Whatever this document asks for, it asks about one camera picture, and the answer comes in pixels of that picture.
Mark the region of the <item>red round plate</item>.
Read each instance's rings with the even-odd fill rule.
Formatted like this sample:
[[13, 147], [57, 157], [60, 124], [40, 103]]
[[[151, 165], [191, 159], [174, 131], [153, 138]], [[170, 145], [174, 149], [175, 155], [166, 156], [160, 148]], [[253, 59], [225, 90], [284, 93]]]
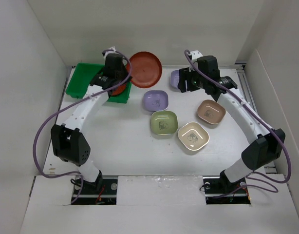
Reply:
[[117, 95], [123, 93], [123, 92], [125, 91], [126, 87], [127, 87], [127, 84], [126, 84], [126, 83], [125, 83], [125, 84], [122, 84], [122, 85], [120, 85], [120, 86], [118, 86], [116, 89], [114, 89], [114, 90], [110, 93], [110, 96], [117, 96]]
[[138, 88], [150, 88], [161, 78], [162, 65], [158, 57], [150, 52], [142, 51], [130, 58], [130, 64], [126, 65], [131, 72], [131, 82]]

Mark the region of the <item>green square bowl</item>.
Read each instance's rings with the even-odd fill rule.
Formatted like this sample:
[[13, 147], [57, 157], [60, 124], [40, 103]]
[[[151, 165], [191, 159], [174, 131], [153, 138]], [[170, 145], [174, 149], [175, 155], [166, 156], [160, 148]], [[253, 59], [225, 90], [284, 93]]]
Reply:
[[151, 131], [156, 135], [171, 135], [178, 130], [178, 118], [172, 111], [157, 111], [150, 118]]

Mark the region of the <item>cream square bowl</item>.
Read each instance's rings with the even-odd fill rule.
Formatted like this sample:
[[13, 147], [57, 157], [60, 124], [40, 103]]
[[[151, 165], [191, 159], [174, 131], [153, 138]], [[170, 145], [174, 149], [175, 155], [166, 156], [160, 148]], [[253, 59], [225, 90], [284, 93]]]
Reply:
[[189, 122], [178, 130], [178, 138], [186, 149], [197, 152], [210, 140], [209, 133], [197, 122]]

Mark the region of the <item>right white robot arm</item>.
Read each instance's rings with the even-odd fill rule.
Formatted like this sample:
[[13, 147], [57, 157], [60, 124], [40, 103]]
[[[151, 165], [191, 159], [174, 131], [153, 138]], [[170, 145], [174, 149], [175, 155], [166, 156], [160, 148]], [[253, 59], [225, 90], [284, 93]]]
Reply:
[[214, 56], [203, 56], [199, 51], [184, 52], [190, 66], [179, 70], [178, 89], [193, 92], [204, 89], [213, 100], [224, 107], [243, 131], [249, 143], [241, 158], [220, 173], [218, 186], [223, 195], [236, 192], [237, 183], [249, 174], [258, 174], [259, 168], [278, 159], [284, 153], [287, 160], [286, 179], [291, 177], [291, 161], [284, 145], [285, 133], [275, 130], [253, 110], [229, 76], [222, 77]]

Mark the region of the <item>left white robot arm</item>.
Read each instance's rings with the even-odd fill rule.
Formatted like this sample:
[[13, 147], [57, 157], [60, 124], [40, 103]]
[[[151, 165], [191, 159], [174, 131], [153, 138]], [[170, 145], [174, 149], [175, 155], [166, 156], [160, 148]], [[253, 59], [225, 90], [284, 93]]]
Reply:
[[51, 128], [54, 155], [62, 161], [79, 167], [82, 179], [74, 180], [76, 186], [84, 186], [91, 193], [102, 189], [102, 173], [89, 159], [91, 148], [85, 138], [88, 123], [95, 116], [109, 96], [130, 81], [123, 55], [107, 51], [104, 53], [104, 67], [92, 78], [87, 91], [74, 112], [62, 124]]

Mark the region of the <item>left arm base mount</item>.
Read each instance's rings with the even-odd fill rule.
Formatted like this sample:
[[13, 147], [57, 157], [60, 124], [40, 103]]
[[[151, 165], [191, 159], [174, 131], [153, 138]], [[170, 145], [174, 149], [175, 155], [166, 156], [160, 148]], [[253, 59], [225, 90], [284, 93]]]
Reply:
[[[71, 202], [77, 197], [81, 181], [80, 178], [71, 179], [73, 184], [73, 193]], [[72, 205], [116, 205], [117, 199], [117, 176], [104, 176], [101, 185], [97, 190], [90, 185], [83, 185], [80, 195]]]

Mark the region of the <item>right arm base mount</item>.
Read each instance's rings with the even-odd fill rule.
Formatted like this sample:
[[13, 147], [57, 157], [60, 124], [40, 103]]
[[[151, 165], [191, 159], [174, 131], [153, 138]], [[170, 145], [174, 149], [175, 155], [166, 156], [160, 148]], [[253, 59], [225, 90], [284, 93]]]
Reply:
[[205, 193], [206, 205], [251, 204], [245, 178], [225, 188], [219, 176], [204, 176], [200, 191]]

